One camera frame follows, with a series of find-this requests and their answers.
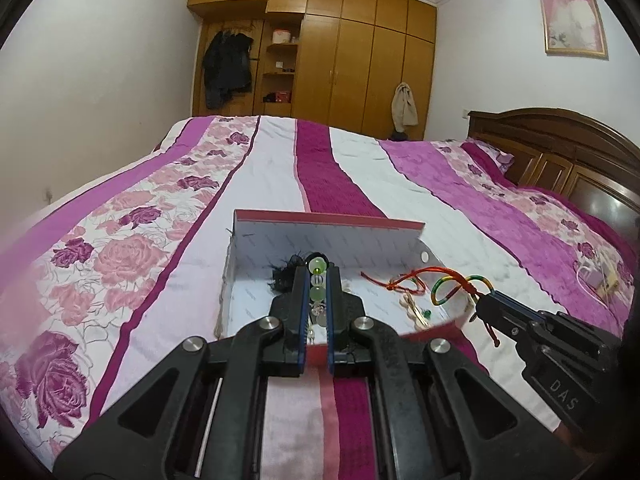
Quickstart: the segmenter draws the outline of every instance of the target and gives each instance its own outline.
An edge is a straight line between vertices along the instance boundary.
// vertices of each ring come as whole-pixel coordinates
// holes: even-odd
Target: wooden headboard
[[[566,197],[640,249],[640,148],[616,130],[562,108],[471,112],[469,137],[515,156],[505,176]]]

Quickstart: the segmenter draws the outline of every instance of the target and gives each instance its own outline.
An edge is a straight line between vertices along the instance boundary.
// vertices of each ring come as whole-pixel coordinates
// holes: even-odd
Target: framed photo
[[[540,0],[547,54],[607,58],[596,0]]]

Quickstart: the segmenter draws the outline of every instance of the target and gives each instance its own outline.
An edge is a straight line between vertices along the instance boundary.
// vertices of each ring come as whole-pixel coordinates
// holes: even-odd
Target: black jacket
[[[249,49],[254,42],[244,34],[219,32],[202,60],[207,108],[220,108],[233,91],[251,91]]]

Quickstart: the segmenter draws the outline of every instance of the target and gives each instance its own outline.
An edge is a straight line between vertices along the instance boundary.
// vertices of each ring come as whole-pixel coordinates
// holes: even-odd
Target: beige jacket
[[[418,124],[418,112],[415,109],[414,95],[407,83],[400,83],[396,95],[391,101],[391,116],[396,132],[404,132],[405,126]]]

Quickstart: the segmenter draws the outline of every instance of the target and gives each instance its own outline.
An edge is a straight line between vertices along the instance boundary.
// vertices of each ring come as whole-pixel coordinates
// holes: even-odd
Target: groom
[[[571,14],[582,43],[587,50],[597,50],[596,16],[586,0],[569,0]]]

